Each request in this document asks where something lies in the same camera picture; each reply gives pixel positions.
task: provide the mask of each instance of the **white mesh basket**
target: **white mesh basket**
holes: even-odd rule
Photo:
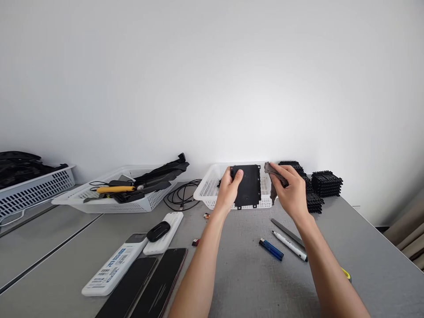
[[[73,167],[75,165],[69,165],[67,168],[0,190],[0,220],[72,188],[75,185],[71,171]]]
[[[250,165],[256,164],[261,166],[260,174],[261,174],[261,200],[259,201],[258,208],[270,208],[273,205],[273,202],[270,197],[271,193],[271,179],[268,174],[264,171],[264,163],[265,162],[254,162],[254,163],[216,163],[213,164],[206,175],[202,179],[202,182],[197,187],[194,192],[194,198],[199,201],[203,201],[203,203],[211,210],[215,207],[216,199],[218,197],[218,183],[221,180],[224,172],[228,166],[234,165]],[[252,209],[252,205],[242,206],[242,209]],[[232,210],[236,210],[237,208],[233,204],[231,207]]]
[[[158,167],[160,166],[125,166],[90,182],[110,182],[112,180],[118,180],[118,178],[123,174],[131,178],[136,178]],[[171,185],[166,189],[160,190],[158,192],[148,193],[143,199],[139,199],[130,203],[119,204],[115,201],[115,199],[92,200],[83,203],[85,198],[98,197],[97,192],[90,191],[90,189],[93,187],[90,185],[90,182],[55,198],[52,201],[52,204],[67,204],[86,213],[150,212],[177,184],[175,180],[170,181]]]

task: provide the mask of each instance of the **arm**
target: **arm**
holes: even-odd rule
[[[206,318],[212,303],[216,257],[224,221],[237,196],[243,171],[231,182],[230,168],[221,179],[220,192],[208,224],[204,228],[190,266],[175,296],[169,318]]]
[[[322,236],[306,203],[305,181],[292,166],[271,163],[289,183],[283,188],[277,177],[271,179],[283,209],[293,219],[305,244],[310,270],[321,308],[331,317],[369,317],[362,300],[346,278]]]

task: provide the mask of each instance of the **blue lighter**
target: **blue lighter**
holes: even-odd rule
[[[282,261],[284,254],[280,252],[276,247],[274,247],[270,242],[265,239],[259,240],[259,245],[263,246],[266,250],[269,251],[277,260]]]

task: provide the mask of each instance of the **dark cloth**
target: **dark cloth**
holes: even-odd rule
[[[269,162],[265,162],[264,165],[264,170],[265,173],[268,174],[273,174],[275,175],[281,182],[282,186],[285,188],[286,186],[288,186],[288,181],[286,180],[286,178],[284,178],[281,174],[279,174],[277,172],[277,170],[275,170],[270,164]],[[277,198],[277,191],[275,190],[274,184],[271,182],[271,200],[273,201],[273,205],[275,202],[275,199]]]

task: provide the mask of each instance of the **white marker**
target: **white marker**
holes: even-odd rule
[[[304,261],[308,261],[308,256],[299,250],[296,246],[294,246],[289,240],[287,240],[285,237],[281,236],[281,234],[278,234],[277,232],[274,232],[274,235],[279,239],[285,246],[287,246],[289,249],[291,249],[297,256],[299,256]]]

